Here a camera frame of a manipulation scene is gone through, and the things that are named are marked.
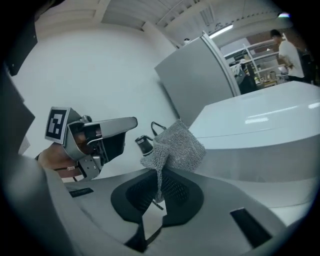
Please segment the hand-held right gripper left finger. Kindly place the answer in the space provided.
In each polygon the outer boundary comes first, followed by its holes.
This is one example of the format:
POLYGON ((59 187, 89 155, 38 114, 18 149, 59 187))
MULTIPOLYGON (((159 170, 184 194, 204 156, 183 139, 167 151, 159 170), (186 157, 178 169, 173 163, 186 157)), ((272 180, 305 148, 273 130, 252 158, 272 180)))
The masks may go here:
POLYGON ((138 171, 65 184, 83 213, 103 232, 125 246, 147 249, 143 214, 157 191, 155 171, 138 171))

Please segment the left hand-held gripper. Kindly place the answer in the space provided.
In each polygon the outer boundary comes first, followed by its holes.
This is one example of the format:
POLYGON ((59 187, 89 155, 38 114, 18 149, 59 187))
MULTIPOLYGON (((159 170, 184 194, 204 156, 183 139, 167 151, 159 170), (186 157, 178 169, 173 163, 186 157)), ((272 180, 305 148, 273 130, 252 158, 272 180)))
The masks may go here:
POLYGON ((96 178, 104 164, 124 152, 126 133, 138 126, 136 117, 122 117, 93 122, 88 115, 79 115, 71 107, 52 107, 45 128, 45 139, 63 146, 67 155, 77 162, 84 179, 96 178), (92 154, 83 153, 77 146, 74 129, 80 128, 88 136, 100 128, 101 137, 90 141, 92 154))

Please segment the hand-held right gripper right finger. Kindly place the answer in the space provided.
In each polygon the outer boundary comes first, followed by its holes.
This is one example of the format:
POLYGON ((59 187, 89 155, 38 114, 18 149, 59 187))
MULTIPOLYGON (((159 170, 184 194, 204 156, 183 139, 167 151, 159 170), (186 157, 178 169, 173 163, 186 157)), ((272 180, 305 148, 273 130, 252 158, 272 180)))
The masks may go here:
POLYGON ((178 169, 164 173, 197 184, 204 199, 201 209, 187 223, 163 227, 149 250, 252 250, 231 215, 239 209, 245 209, 271 237, 286 228, 270 209, 228 182, 178 169))

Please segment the gray knitted cloth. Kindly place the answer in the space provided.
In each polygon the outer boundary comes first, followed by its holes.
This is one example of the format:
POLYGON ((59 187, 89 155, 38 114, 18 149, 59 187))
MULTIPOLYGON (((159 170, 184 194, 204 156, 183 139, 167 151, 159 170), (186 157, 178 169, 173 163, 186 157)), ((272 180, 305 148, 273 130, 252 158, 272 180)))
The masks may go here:
POLYGON ((143 156, 140 163, 156 171, 157 191, 155 202, 164 201, 164 169, 174 168, 193 173, 206 155, 206 149, 181 120, 153 138, 153 150, 143 156))

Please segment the white box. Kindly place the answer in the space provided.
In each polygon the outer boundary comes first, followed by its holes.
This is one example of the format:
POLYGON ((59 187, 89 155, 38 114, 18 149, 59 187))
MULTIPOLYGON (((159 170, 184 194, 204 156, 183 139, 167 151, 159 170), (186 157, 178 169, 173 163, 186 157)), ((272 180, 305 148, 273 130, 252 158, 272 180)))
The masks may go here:
POLYGON ((206 155, 197 173, 269 208, 314 199, 320 181, 320 87, 297 81, 207 105, 190 127, 206 155))

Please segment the person's left forearm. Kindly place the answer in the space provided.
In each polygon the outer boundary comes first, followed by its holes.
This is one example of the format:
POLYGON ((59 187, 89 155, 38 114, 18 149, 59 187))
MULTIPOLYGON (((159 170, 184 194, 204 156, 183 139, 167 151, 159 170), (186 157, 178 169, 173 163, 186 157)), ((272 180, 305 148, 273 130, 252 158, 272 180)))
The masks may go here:
MULTIPOLYGON (((37 157, 38 163, 46 169, 55 171, 58 168, 76 166, 77 162, 68 156, 61 144, 53 143, 43 150, 37 157)), ((61 178, 73 178, 80 176, 81 172, 57 172, 61 178)))

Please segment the person's left hand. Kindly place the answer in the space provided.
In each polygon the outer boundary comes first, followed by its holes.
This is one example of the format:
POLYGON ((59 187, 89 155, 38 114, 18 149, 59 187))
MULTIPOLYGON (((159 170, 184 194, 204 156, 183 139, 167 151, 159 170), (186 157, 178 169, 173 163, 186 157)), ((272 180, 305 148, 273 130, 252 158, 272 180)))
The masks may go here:
POLYGON ((94 152, 94 147, 88 143, 102 136, 101 129, 96 127, 88 136, 79 127, 75 128, 73 131, 73 138, 77 147, 86 155, 92 154, 94 152))

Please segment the brown wrist watch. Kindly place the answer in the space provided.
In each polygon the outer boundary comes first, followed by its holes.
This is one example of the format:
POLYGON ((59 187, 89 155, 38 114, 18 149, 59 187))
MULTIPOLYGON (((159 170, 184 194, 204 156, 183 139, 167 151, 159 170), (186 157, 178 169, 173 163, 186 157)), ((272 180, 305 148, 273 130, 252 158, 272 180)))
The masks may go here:
POLYGON ((67 166, 54 169, 56 172, 72 172, 72 173, 80 173, 80 169, 78 165, 67 166))

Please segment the gray partition panel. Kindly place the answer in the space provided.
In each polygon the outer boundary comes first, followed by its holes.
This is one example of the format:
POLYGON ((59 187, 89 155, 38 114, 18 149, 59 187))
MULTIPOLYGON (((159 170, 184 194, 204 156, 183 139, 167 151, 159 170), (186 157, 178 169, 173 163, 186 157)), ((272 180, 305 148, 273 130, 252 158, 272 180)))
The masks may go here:
POLYGON ((174 51, 154 69, 187 127, 205 106, 241 95, 226 59, 206 33, 174 51))

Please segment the white shelf rack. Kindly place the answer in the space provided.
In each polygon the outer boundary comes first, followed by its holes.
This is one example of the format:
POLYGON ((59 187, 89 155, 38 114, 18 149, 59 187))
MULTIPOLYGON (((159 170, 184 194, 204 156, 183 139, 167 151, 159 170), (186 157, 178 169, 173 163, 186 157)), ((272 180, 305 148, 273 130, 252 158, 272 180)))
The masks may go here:
POLYGON ((275 80, 279 68, 283 66, 278 60, 279 52, 273 40, 266 40, 252 45, 243 44, 240 49, 223 55, 229 66, 241 63, 244 72, 252 76, 258 85, 275 80))

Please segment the ceiling light tube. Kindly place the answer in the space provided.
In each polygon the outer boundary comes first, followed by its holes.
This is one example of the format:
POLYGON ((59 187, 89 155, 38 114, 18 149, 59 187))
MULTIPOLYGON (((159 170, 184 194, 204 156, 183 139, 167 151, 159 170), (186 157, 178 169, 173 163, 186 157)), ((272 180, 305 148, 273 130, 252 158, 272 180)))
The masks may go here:
POLYGON ((227 31, 233 29, 233 27, 234 27, 233 24, 228 24, 227 26, 225 26, 225 27, 223 27, 223 28, 221 28, 221 29, 213 32, 212 34, 210 34, 210 35, 209 35, 209 38, 210 38, 210 39, 213 39, 213 38, 215 38, 215 37, 217 37, 217 36, 219 36, 219 35, 227 32, 227 31))

